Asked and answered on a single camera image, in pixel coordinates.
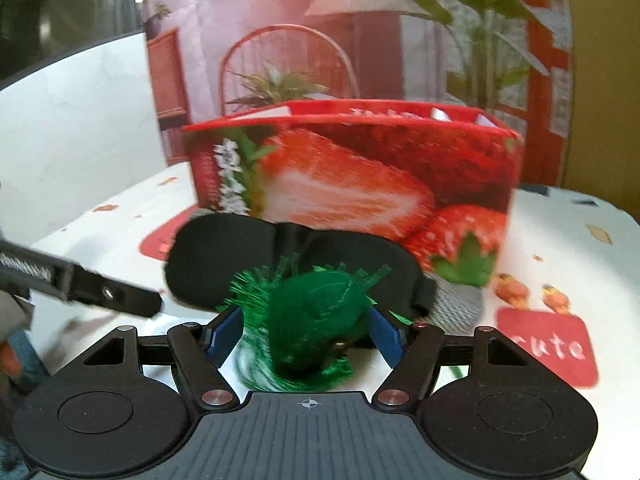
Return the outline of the black sleep eye mask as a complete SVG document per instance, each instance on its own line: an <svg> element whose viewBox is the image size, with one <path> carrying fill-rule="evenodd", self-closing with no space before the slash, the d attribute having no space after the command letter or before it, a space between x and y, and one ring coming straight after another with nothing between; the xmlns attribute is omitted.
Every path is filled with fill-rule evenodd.
<svg viewBox="0 0 640 480"><path fill-rule="evenodd" d="M165 264L165 281L176 299L220 313L236 272L277 266L288 258L302 272L344 262L349 271L392 267L385 283L371 289L377 307L401 322L422 318L433 307L436 283L416 258L384 237L269 223L238 214L206 214L177 232Z"/></svg>

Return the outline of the green tasselled fabric pouch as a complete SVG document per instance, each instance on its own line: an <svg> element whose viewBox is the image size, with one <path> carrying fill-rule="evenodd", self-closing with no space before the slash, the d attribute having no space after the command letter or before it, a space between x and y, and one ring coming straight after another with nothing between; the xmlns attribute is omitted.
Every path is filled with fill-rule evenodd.
<svg viewBox="0 0 640 480"><path fill-rule="evenodd" d="M368 334L371 289L392 267L349 271L344 262L302 272L283 257L277 266L236 272L220 312L237 307L243 335L234 370L260 392L330 390L354 374L348 348Z"/></svg>

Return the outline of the grey knitted cloth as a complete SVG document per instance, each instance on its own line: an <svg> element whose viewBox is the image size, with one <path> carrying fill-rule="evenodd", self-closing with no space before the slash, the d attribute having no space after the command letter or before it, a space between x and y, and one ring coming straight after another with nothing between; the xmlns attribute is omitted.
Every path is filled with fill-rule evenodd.
<svg viewBox="0 0 640 480"><path fill-rule="evenodd" d="M437 274L428 274L428 277L435 281L436 292L427 322L447 335L471 336L485 311L483 289L452 284Z"/></svg>

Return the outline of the living room printed backdrop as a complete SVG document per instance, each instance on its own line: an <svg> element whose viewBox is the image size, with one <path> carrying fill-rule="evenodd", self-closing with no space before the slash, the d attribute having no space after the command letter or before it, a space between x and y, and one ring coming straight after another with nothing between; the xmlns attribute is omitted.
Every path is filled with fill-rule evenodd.
<svg viewBox="0 0 640 480"><path fill-rule="evenodd" d="M136 0L160 138L288 99L478 107L524 136L523 177L558 183L573 104L568 0Z"/></svg>

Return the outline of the red strawberry cardboard box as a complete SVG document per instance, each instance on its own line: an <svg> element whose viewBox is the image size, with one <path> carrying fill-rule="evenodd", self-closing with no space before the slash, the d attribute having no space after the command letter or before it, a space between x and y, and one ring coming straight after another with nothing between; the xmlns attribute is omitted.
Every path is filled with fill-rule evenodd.
<svg viewBox="0 0 640 480"><path fill-rule="evenodd" d="M198 203L386 237L421 268L485 286L506 236L522 137L477 108L288 101L190 125Z"/></svg>

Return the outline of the cartoon bear table cloth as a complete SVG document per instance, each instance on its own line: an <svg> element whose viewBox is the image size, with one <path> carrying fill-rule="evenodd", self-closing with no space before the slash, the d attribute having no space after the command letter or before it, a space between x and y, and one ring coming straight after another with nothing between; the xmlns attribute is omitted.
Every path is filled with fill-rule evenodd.
<svg viewBox="0 0 640 480"><path fill-rule="evenodd" d="M163 266L142 255L149 234L193 206L187 164L104 200L35 241L35 248L87 269L163 292ZM570 300L590 336L597 385L585 395L599 433L584 473L590 479L639 474L639 227L603 200L565 190L515 195L497 269L529 289L540 308L544 286Z"/></svg>

